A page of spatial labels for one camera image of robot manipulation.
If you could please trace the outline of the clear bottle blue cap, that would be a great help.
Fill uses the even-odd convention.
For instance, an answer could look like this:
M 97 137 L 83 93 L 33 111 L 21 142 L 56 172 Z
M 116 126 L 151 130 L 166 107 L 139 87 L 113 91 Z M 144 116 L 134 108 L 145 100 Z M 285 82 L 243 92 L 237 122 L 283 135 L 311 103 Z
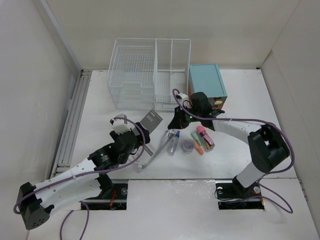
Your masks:
M 168 146 L 168 154 L 173 156 L 176 152 L 178 143 L 180 138 L 180 131 L 178 130 L 177 133 L 172 137 Z

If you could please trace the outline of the round clear purple container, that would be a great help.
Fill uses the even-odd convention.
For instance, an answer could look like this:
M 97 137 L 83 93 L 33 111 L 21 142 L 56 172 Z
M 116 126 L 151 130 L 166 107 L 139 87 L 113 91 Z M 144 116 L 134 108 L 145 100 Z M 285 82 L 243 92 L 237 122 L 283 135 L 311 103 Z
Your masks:
M 192 139 L 185 139 L 181 144 L 182 151 L 186 154 L 190 154 L 195 148 L 195 141 Z

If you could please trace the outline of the grey spiral setup guide booklet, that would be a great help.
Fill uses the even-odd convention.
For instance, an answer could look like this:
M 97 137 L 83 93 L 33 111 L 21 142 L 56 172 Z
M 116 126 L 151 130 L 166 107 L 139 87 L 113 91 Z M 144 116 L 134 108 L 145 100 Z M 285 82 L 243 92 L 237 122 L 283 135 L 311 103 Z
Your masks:
M 171 139 L 176 135 L 175 130 L 164 130 L 158 135 L 157 128 L 163 118 L 151 109 L 140 121 L 141 125 L 149 131 L 150 142 L 146 144 L 141 157 L 136 161 L 136 169 L 140 172 L 147 168 L 165 149 Z

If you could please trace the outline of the pink capped marker tube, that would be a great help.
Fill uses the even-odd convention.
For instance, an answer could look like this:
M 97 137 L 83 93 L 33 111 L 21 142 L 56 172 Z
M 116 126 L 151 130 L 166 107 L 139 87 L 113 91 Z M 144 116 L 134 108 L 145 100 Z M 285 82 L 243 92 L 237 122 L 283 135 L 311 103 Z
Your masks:
M 200 125 L 196 128 L 197 134 L 201 137 L 204 145 L 208 150 L 211 150 L 215 147 L 213 139 L 208 135 L 204 126 Z

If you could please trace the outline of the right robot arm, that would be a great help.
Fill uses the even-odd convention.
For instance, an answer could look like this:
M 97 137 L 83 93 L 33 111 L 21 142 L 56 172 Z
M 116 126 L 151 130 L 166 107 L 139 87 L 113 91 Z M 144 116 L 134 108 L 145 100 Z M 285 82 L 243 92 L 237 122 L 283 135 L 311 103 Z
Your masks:
M 205 129 L 227 134 L 248 145 L 251 161 L 230 184 L 237 198 L 244 197 L 264 176 L 276 173 L 275 167 L 284 160 L 294 158 L 290 141 L 272 122 L 227 116 L 224 110 L 212 108 L 203 92 L 192 94 L 190 107 L 184 106 L 187 100 L 184 93 L 175 88 L 172 94 L 178 106 L 168 129 L 182 130 L 192 122 L 199 122 Z

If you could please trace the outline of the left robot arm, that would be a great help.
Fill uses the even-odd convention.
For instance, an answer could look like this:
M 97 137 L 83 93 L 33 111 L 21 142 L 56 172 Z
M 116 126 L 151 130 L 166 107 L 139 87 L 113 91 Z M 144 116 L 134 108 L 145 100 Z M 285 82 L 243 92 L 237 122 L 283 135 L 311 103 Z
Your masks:
M 42 182 L 26 182 L 19 187 L 15 214 L 20 215 L 27 230 L 33 230 L 57 211 L 88 198 L 107 198 L 113 182 L 108 176 L 128 165 L 128 159 L 150 142 L 150 132 L 140 122 L 134 129 L 110 132 L 107 144 L 69 170 Z

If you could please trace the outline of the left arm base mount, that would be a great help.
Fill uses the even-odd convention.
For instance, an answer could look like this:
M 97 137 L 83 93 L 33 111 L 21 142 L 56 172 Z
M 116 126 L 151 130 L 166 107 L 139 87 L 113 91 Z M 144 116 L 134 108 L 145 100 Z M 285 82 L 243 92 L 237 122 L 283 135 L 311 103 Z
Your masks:
M 106 196 L 99 194 L 84 200 L 89 210 L 117 211 L 127 209 L 128 180 L 113 181 L 113 188 Z

